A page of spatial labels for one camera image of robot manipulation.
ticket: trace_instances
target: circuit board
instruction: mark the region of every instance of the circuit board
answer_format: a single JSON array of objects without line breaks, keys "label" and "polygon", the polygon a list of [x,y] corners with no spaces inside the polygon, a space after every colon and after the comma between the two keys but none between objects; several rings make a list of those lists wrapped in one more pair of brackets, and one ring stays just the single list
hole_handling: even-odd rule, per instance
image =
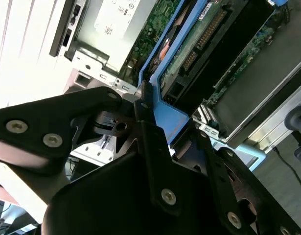
[{"label": "circuit board", "polygon": [[274,32],[273,28],[267,26],[263,26],[261,28],[261,30],[253,37],[242,53],[238,56],[235,63],[228,69],[217,84],[215,84],[215,92],[208,100],[203,102],[204,104],[212,106],[217,103],[227,88],[239,78],[243,70],[249,63],[251,63],[261,49],[265,45],[271,43]]},{"label": "circuit board", "polygon": [[138,79],[141,66],[149,57],[179,3],[180,0],[158,0],[120,71],[120,78],[130,83],[130,80],[134,83]]},{"label": "circuit board", "polygon": [[187,71],[195,59],[198,57],[198,52],[201,51],[208,41],[208,37],[213,32],[210,29],[216,29],[216,25],[212,23],[219,23],[216,19],[222,19],[225,16],[225,11],[221,8],[221,1],[209,2],[204,8],[200,18],[197,20],[186,39],[182,43],[178,52],[173,57],[168,68],[161,77],[161,89],[169,83],[170,78],[178,72],[180,67]]}]

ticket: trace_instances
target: sticker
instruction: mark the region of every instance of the sticker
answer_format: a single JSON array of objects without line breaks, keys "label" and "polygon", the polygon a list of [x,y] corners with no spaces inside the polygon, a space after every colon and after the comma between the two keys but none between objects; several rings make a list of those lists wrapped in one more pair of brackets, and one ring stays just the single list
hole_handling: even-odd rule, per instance
[{"label": "sticker", "polygon": [[211,2],[207,4],[207,6],[205,7],[205,9],[201,13],[200,17],[198,18],[200,21],[203,20],[203,18],[205,17],[205,15],[207,14],[207,12],[209,11],[209,9],[210,9],[211,6],[212,6]]},{"label": "sticker", "polygon": [[104,0],[94,28],[106,37],[123,38],[140,0]]}]

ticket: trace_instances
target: black cable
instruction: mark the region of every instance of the black cable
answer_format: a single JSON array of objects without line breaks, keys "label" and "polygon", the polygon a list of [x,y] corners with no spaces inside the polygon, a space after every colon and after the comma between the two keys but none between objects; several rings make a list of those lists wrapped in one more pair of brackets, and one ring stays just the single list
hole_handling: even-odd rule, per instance
[{"label": "black cable", "polygon": [[2,212],[0,212],[0,214],[2,214],[2,213],[4,213],[4,212],[6,212],[9,208],[10,208],[10,206],[11,206],[11,204],[8,206],[8,208],[7,209],[5,209],[4,211],[2,211]]},{"label": "black cable", "polygon": [[294,168],[281,156],[281,154],[280,154],[280,152],[279,152],[279,150],[278,150],[278,148],[277,147],[274,147],[273,148],[273,151],[275,151],[275,153],[277,154],[277,156],[281,159],[281,161],[285,164],[285,165],[287,165],[291,170],[292,170],[292,172],[294,173],[294,175],[295,175],[295,177],[296,177],[296,179],[298,180],[298,182],[299,182],[299,184],[301,185],[301,179],[300,179],[300,177],[299,177],[299,175],[297,174],[297,172],[294,170]]}]

